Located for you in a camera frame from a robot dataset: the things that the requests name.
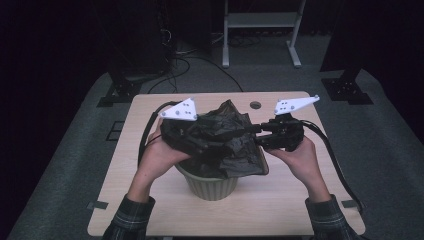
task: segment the gray carpet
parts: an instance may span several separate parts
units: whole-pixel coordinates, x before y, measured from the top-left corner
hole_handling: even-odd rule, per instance
[[[320,79],[341,72],[320,73],[330,37],[300,36],[296,43],[301,69],[293,68],[287,37],[263,37],[248,48],[230,48],[226,70],[243,91],[306,91],[318,94],[315,104],[345,177],[366,208],[362,215],[370,239],[424,239],[424,148],[390,101],[380,83],[361,71],[357,83],[374,105],[349,105],[330,100]],[[180,51],[190,50],[181,45]],[[221,64],[221,49],[208,58]],[[185,58],[187,73],[143,84],[141,93],[239,92],[237,84],[215,65]],[[173,60],[173,74],[187,64]],[[111,84],[107,73],[88,92],[60,146],[35,189],[9,239],[98,239],[87,234],[116,141],[106,141],[115,121],[124,121],[130,103],[97,108]]]

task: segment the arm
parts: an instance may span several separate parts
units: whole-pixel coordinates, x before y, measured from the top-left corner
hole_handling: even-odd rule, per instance
[[[160,137],[159,120],[156,131],[149,136],[140,165],[111,224],[102,239],[145,239],[155,200],[150,187],[155,179],[165,174],[176,163],[190,156],[172,149]]]
[[[304,137],[293,152],[265,151],[285,162],[308,190],[309,198],[305,202],[317,240],[361,239],[346,222],[335,196],[329,193],[319,169],[315,144],[310,139]]]

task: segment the plaid sleeve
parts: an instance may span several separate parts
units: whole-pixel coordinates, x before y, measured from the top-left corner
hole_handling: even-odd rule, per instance
[[[138,203],[125,196],[102,239],[145,239],[147,224],[154,205],[155,199],[152,197],[149,197],[148,203]]]
[[[334,195],[327,202],[312,203],[308,198],[305,203],[316,240],[362,239],[347,223]]]

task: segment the dark fabric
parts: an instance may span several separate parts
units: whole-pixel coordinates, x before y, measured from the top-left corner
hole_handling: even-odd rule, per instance
[[[305,203],[316,240],[362,239],[347,223],[334,195],[328,202],[312,203],[308,198]]]

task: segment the person's right hand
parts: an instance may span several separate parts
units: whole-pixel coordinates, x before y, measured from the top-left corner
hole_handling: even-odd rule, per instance
[[[308,189],[311,201],[323,202],[331,199],[319,169],[315,144],[309,138],[304,137],[293,152],[281,149],[265,149],[265,151],[287,164],[293,175]]]

